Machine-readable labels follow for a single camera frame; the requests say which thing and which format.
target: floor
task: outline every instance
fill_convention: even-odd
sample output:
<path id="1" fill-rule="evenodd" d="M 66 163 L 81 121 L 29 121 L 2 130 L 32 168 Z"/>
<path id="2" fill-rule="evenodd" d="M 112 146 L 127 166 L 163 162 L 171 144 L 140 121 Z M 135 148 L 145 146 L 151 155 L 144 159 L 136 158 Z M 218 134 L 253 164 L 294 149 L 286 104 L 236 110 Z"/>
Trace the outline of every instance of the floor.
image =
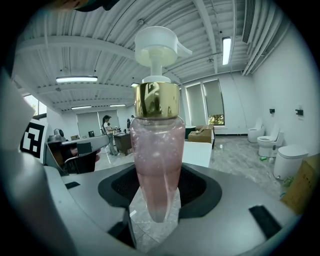
<path id="1" fill-rule="evenodd" d="M 245 136 L 217 136 L 211 152 L 209 168 L 243 176 L 257 183 L 275 199 L 280 199 L 283 192 L 281 183 L 273 176 L 274 163 L 260 161 L 258 144 L 248 142 Z M 134 161 L 133 154 L 112 156 L 102 149 L 100 160 L 95 164 L 95 171 L 123 165 Z M 151 252 L 178 225 L 180 209 L 179 190 L 175 196 L 170 214 L 164 223 L 156 223 L 149 216 L 142 191 L 139 188 L 130 205 L 130 216 L 137 243 L 137 249 Z"/>

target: toilet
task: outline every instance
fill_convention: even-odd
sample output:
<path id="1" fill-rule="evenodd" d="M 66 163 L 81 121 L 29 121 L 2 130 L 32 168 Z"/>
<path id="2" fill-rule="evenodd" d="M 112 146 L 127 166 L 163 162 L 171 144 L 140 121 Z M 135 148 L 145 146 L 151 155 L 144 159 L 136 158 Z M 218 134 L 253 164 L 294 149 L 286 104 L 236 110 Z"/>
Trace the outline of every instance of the toilet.
<path id="1" fill-rule="evenodd" d="M 257 143 L 257 138 L 265 135 L 265 127 L 262 124 L 262 118 L 258 118 L 255 127 L 248 130 L 248 141 Z"/>
<path id="2" fill-rule="evenodd" d="M 303 158 L 308 151 L 299 145 L 282 146 L 278 149 L 275 159 L 273 175 L 278 180 L 293 177 L 299 170 Z"/>
<path id="3" fill-rule="evenodd" d="M 280 131 L 280 127 L 277 123 L 274 124 L 270 136 L 260 136 L 257 138 L 259 145 L 259 156 L 262 157 L 276 157 L 278 148 L 280 148 L 284 142 L 284 133 Z"/>

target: pump nozzle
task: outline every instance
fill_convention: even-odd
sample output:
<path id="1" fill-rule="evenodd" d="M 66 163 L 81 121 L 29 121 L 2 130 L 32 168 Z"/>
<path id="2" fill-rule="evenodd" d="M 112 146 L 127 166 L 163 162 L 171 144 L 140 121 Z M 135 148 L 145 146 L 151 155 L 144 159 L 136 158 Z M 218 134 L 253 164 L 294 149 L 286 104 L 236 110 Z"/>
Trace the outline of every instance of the pump nozzle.
<path id="1" fill-rule="evenodd" d="M 177 35 L 162 26 L 150 26 L 140 30 L 134 39 L 135 59 L 145 67 L 151 67 L 150 76 L 143 83 L 167 82 L 171 80 L 162 75 L 162 67 L 176 62 L 177 57 L 188 57 L 192 51 L 184 47 Z"/>

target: window blind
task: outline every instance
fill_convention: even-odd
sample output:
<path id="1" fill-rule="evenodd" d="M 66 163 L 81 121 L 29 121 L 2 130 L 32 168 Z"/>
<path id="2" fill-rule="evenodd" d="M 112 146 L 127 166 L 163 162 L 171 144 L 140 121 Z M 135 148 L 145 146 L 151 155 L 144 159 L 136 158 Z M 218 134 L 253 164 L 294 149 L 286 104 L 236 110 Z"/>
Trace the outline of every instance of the window blind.
<path id="1" fill-rule="evenodd" d="M 224 105 L 219 80 L 204 82 L 208 116 L 224 115 Z"/>
<path id="2" fill-rule="evenodd" d="M 186 88 L 189 101 L 191 125 L 203 126 L 206 122 L 204 98 L 200 83 Z"/>

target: bag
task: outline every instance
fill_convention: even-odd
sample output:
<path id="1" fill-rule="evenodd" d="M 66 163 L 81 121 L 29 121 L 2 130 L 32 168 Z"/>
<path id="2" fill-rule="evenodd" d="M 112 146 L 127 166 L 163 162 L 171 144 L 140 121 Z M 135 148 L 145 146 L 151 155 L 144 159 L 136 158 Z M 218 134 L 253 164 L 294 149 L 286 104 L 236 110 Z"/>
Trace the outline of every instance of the bag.
<path id="1" fill-rule="evenodd" d="M 107 135 L 106 128 L 104 126 L 101 127 L 102 135 Z"/>

